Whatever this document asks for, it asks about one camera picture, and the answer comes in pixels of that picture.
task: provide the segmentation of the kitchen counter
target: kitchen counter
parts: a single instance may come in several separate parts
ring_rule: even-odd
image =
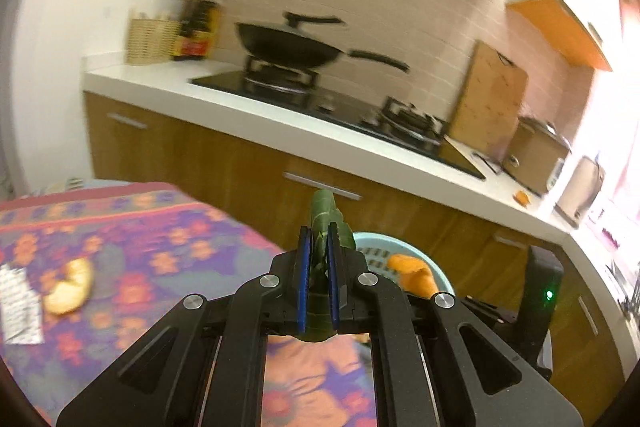
[[[88,68],[96,62],[88,60]],[[188,82],[238,69],[213,61],[115,65],[87,71],[83,89],[350,172],[560,245],[596,298],[628,377],[640,358],[638,328],[623,317],[604,248],[589,230],[572,229],[553,211],[552,202],[531,194],[528,208],[517,204],[513,195],[522,187],[505,173],[494,174],[460,143],[452,141],[486,176],[484,181],[354,130]]]

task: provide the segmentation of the cabinet handle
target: cabinet handle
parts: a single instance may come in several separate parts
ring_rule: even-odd
[[[356,194],[355,192],[344,190],[343,188],[332,187],[331,185],[326,185],[324,183],[317,182],[309,178],[304,178],[302,176],[298,176],[297,174],[292,174],[291,172],[283,172],[282,175],[287,180],[291,180],[292,182],[302,183],[303,185],[307,185],[308,187],[326,188],[327,190],[332,191],[334,194],[337,194],[338,196],[342,196],[343,198],[347,198],[348,200],[360,201],[362,199],[362,196],[359,194]]]
[[[591,331],[593,331],[593,334],[597,337],[598,327],[596,326],[596,322],[593,320],[593,317],[591,317],[591,314],[587,309],[587,305],[584,303],[581,296],[578,297],[578,304],[580,304],[580,308],[582,308],[582,311],[584,312],[584,316],[587,317],[587,321],[589,321],[589,325],[591,326]]]
[[[148,129],[148,125],[146,123],[139,122],[138,120],[133,120],[132,118],[127,118],[126,116],[123,116],[116,112],[110,112],[107,114],[107,116],[111,118],[111,120],[133,126],[136,129]]]
[[[598,33],[596,26],[594,26],[592,23],[589,22],[587,23],[587,28],[591,33],[591,35],[593,36],[593,38],[596,39],[598,41],[598,44],[602,47],[603,40],[600,34]]]
[[[524,245],[523,243],[519,243],[518,241],[514,241],[513,239],[507,239],[506,237],[500,237],[496,233],[494,233],[494,241],[502,243],[503,245],[507,245],[508,247],[516,247],[523,250],[527,248],[527,245]]]

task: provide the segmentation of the tiled backsplash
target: tiled backsplash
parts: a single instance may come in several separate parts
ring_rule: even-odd
[[[343,50],[371,50],[404,60],[409,74],[381,64],[341,57],[321,68],[321,84],[372,103],[386,95],[448,118],[463,86],[476,39],[482,39],[529,73],[525,105],[553,120],[571,68],[542,35],[505,0],[222,0],[226,9],[216,58],[242,64],[236,21],[282,22],[289,10],[336,15],[347,26],[306,25]]]
[[[596,71],[588,66],[570,68],[554,121],[558,132],[571,142],[582,122],[595,74]]]

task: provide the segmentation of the metal screw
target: metal screw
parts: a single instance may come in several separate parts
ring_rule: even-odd
[[[456,303],[456,299],[450,293],[438,293],[433,300],[440,308],[452,308]]]
[[[278,284],[280,284],[280,279],[273,273],[268,273],[260,277],[260,286],[264,286],[265,288],[275,288]]]
[[[197,310],[203,302],[204,299],[199,295],[187,295],[182,301],[182,305],[188,310]]]
[[[363,286],[375,286],[378,283],[378,276],[371,272],[363,272],[358,275],[358,282]]]

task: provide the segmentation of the green vegetable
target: green vegetable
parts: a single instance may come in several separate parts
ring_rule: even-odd
[[[356,248],[353,232],[344,216],[335,206],[334,194],[322,189],[314,193],[311,200],[311,231],[313,252],[311,254],[311,273],[306,311],[306,331],[298,338],[305,342],[322,342],[334,336],[336,331],[331,323],[329,308],[328,264],[324,255],[327,231],[330,223],[336,223],[338,240],[341,247]]]

